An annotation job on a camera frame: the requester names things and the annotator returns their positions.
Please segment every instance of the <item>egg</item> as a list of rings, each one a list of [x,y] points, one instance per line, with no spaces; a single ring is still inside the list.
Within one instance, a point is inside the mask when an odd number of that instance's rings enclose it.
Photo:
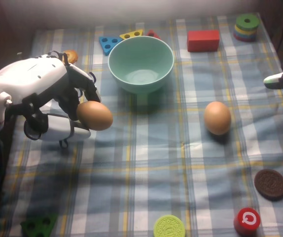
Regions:
[[[229,131],[231,114],[226,105],[214,101],[209,103],[204,111],[205,126],[212,134],[223,135]]]
[[[101,131],[109,128],[113,123],[111,111],[96,101],[87,101],[78,105],[79,121],[91,130]]]

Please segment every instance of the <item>blue and white checkered cloth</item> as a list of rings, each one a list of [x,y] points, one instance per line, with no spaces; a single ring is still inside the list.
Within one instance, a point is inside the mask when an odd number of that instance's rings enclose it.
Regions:
[[[263,85],[280,65],[262,24],[256,42],[233,37],[236,17],[37,32],[31,56],[76,50],[76,65],[96,75],[114,122],[62,151],[26,138],[17,120],[0,237],[21,236],[20,222],[46,213],[59,214],[53,237],[151,237],[165,214],[183,221],[187,237],[235,237],[233,220],[243,207],[259,212],[259,236],[283,236],[283,200],[264,199],[253,184],[264,168],[283,175],[283,90]],[[98,40],[136,29],[153,29],[176,59],[172,80],[148,96],[118,88]],[[220,31],[218,51],[187,52],[187,32],[207,29]],[[232,113],[227,142],[205,129],[212,101]],[[62,113],[55,101],[47,106]]]

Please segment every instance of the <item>green bowl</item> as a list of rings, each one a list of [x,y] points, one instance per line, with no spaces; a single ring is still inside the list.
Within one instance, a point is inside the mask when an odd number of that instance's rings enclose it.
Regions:
[[[134,94],[161,88],[174,64],[171,48],[162,40],[137,36],[117,44],[108,57],[108,67],[116,82]]]

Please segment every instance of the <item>triangle toy with holes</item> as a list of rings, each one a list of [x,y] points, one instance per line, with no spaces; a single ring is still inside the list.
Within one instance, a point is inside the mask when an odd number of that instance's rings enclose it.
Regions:
[[[49,237],[54,228],[58,215],[46,215],[31,218],[20,223],[27,237]]]
[[[132,32],[120,35],[120,37],[124,40],[135,37],[135,36],[142,36],[142,30],[136,30],[136,31],[132,31]]]
[[[103,52],[106,56],[108,56],[111,50],[122,41],[120,37],[99,37],[100,45],[103,49]]]
[[[160,39],[160,37],[153,30],[149,30],[148,33],[147,33],[147,36],[151,36],[151,37],[155,37],[157,39]]]

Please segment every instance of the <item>red cap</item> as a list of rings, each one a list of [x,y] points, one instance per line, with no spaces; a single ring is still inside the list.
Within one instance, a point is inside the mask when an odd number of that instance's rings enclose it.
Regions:
[[[260,223],[260,215],[249,207],[241,209],[234,220],[236,231],[244,236],[254,234]]]

